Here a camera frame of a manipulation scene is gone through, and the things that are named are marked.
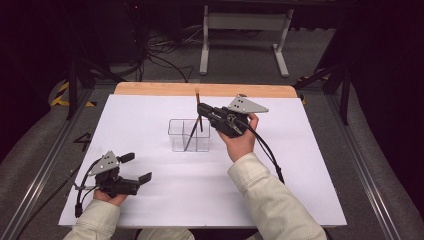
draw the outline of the cable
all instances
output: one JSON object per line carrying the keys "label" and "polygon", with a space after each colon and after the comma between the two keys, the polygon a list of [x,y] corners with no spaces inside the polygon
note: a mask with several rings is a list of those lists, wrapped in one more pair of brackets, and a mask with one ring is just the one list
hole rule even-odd
{"label": "cable", "polygon": [[238,119],[235,120],[237,123],[245,126],[247,129],[249,129],[253,135],[255,135],[256,139],[258,140],[258,142],[260,143],[262,149],[264,150],[265,154],[268,156],[268,158],[271,160],[271,162],[274,164],[275,170],[277,172],[278,178],[280,179],[280,181],[284,184],[284,178],[283,178],[283,174],[281,173],[281,168],[280,166],[278,166],[277,160],[274,157],[274,154],[272,153],[271,149],[269,148],[268,144],[266,144],[266,142],[261,138],[261,136],[259,136],[259,134],[249,125],[246,124]]}
{"label": "cable", "polygon": [[234,30],[232,31],[238,35],[241,35],[246,38],[255,38],[257,37],[262,31],[260,30]]}
{"label": "cable", "polygon": [[37,216],[37,214],[53,199],[54,196],[56,196],[56,194],[66,185],[66,183],[68,183],[69,179],[71,179],[75,175],[75,173],[79,171],[79,169],[81,168],[81,165],[82,163],[80,163],[77,166],[77,168],[75,168],[75,170],[72,171],[71,175],[69,175],[68,178],[65,181],[63,181],[63,183],[47,198],[47,200],[44,201],[43,204],[41,204],[41,206],[32,214],[32,216],[26,220],[25,224],[19,231],[19,234],[16,237],[16,240],[18,240],[21,237],[22,233],[25,231],[25,229],[28,227],[31,221]]}
{"label": "cable", "polygon": [[94,187],[92,187],[90,190],[88,190],[88,192],[86,192],[85,194],[84,194],[84,197],[82,198],[82,203],[84,202],[84,199],[85,199],[85,197],[87,197],[87,195],[89,194],[89,193],[91,193],[94,189],[96,189],[97,188],[97,186],[94,186]]}
{"label": "cable", "polygon": [[[134,66],[130,67],[129,69],[126,69],[126,70],[121,71],[121,72],[111,72],[111,73],[118,76],[118,77],[127,76],[127,75],[137,71],[137,69],[140,67],[140,65],[141,65],[141,63],[137,62]],[[99,73],[95,73],[95,72],[91,72],[91,74],[97,79],[101,79],[101,80],[109,79],[109,77],[107,77],[103,74],[99,74]]]}
{"label": "cable", "polygon": [[94,165],[96,165],[100,160],[101,159],[98,159],[91,164],[91,166],[88,168],[87,172],[85,173],[84,178],[82,179],[81,186],[79,186],[77,203],[75,204],[75,217],[77,217],[77,218],[79,218],[82,214],[82,203],[83,203],[84,199],[82,201],[80,201],[80,199],[81,199],[82,190],[85,187],[84,186],[85,181],[87,181],[88,173],[91,171],[91,169],[94,167]]}
{"label": "cable", "polygon": [[181,43],[177,43],[175,41],[167,41],[165,38],[163,38],[160,35],[157,36],[152,36],[148,39],[148,44],[147,44],[147,48],[155,53],[155,54],[160,54],[160,53],[171,53],[175,50],[177,50],[178,48],[182,47],[182,46],[187,46],[193,42],[200,42],[201,41],[197,41],[197,40],[193,40],[193,38],[203,30],[203,27],[200,27],[199,29],[197,29],[194,33],[192,33],[188,38],[184,39]]}
{"label": "cable", "polygon": [[112,73],[112,72],[110,72],[109,70],[106,70],[106,69],[104,69],[104,68],[100,67],[100,66],[99,66],[99,65],[97,65],[96,63],[89,61],[88,59],[80,58],[80,60],[81,60],[81,62],[82,62],[83,64],[85,64],[86,66],[89,66],[89,67],[91,67],[91,68],[93,68],[93,69],[97,69],[98,71],[103,72],[103,73],[104,73],[104,74],[105,74],[108,78],[110,78],[110,79],[114,80],[115,82],[120,83],[120,82],[126,82],[126,81],[127,81],[127,80],[125,80],[125,79],[123,79],[123,78],[121,78],[121,77],[119,77],[119,76],[117,76],[117,75],[113,74],[113,73]]}
{"label": "cable", "polygon": [[191,68],[191,70],[190,70],[190,73],[189,73],[189,75],[188,75],[188,77],[186,77],[187,79],[190,79],[190,76],[191,76],[191,73],[193,72],[193,69],[194,69],[194,66],[193,65],[190,65],[190,66],[184,66],[184,67],[169,67],[169,66],[164,66],[164,65],[162,65],[162,64],[159,64],[159,63],[157,63],[157,62],[155,62],[155,61],[153,61],[152,59],[149,59],[150,60],[150,62],[152,62],[153,64],[156,64],[156,65],[158,65],[158,66],[161,66],[161,67],[164,67],[164,68],[178,68],[178,69],[184,69],[184,68]]}
{"label": "cable", "polygon": [[135,72],[135,79],[134,79],[135,82],[141,82],[143,80],[144,62],[141,64],[141,66],[138,66],[138,72],[139,72],[138,76],[137,76],[137,71]]}
{"label": "cable", "polygon": [[184,81],[186,82],[186,83],[188,83],[188,79],[186,78],[186,76],[184,75],[184,73],[177,67],[177,66],[175,66],[174,64],[172,64],[171,62],[169,62],[169,61],[167,61],[167,60],[165,60],[165,59],[163,59],[163,58],[160,58],[160,57],[157,57],[157,56],[154,56],[154,55],[150,55],[150,57],[154,57],[154,58],[157,58],[157,59],[160,59],[160,60],[162,60],[162,61],[164,61],[164,62],[166,62],[166,63],[168,63],[169,65],[171,65],[172,67],[174,67],[178,72],[180,72],[180,74],[183,76],[183,78],[184,78]]}

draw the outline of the table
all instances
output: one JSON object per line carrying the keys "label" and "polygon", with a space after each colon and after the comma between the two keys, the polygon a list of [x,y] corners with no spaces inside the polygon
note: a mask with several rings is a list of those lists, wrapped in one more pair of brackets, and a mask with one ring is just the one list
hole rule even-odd
{"label": "table", "polygon": [[[226,173],[231,161],[215,131],[211,131],[209,152],[172,152],[170,148],[169,119],[197,117],[195,88],[200,90],[201,102],[211,106],[220,107],[243,93],[268,107],[268,113],[259,115],[257,132],[274,152],[287,187],[322,226],[346,224],[303,105],[292,87],[143,82],[120,83],[109,96],[76,178],[81,182],[89,165],[108,150],[117,156],[135,153],[133,161],[121,165],[124,178],[153,173],[151,182],[122,205],[118,227],[255,227]],[[258,147],[255,152],[276,175],[262,150]],[[92,178],[87,180],[90,184],[94,184]],[[60,225],[76,222],[75,199],[72,190]]]}

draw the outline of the human hand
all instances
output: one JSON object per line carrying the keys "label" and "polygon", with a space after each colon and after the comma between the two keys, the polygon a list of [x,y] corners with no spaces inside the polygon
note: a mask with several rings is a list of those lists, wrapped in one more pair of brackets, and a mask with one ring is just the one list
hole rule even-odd
{"label": "human hand", "polygon": [[118,194],[116,197],[111,198],[107,193],[100,191],[99,189],[94,190],[93,198],[97,200],[102,200],[108,203],[111,203],[117,207],[127,199],[128,195]]}
{"label": "human hand", "polygon": [[[254,113],[250,113],[249,119],[249,125],[253,128],[253,130],[256,131],[259,118]],[[218,134],[227,145],[228,156],[230,156],[230,159],[233,162],[236,162],[244,155],[253,152],[256,137],[251,131],[246,130],[243,135],[236,138],[229,138],[227,135],[221,132],[218,132]]]}

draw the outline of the clear plastic container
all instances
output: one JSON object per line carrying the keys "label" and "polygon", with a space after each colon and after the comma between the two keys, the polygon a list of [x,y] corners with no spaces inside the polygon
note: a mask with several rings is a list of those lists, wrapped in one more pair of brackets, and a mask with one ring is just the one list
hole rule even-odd
{"label": "clear plastic container", "polygon": [[168,135],[174,152],[209,151],[210,123],[202,118],[203,131],[197,119],[169,120]]}

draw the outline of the yellow tape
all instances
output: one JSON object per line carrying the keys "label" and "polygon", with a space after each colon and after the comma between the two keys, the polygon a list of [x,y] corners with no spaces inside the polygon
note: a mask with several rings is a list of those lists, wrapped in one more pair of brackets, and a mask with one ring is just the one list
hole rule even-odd
{"label": "yellow tape", "polygon": [[[69,105],[70,105],[69,101],[62,100],[62,96],[65,93],[66,89],[68,89],[68,87],[69,87],[68,81],[66,81],[62,84],[62,86],[60,87],[59,91],[56,94],[55,99],[53,99],[52,103],[50,104],[51,106],[60,105],[60,106],[69,107]],[[86,107],[95,107],[95,106],[97,106],[97,102],[87,102],[85,104],[85,106]]]}

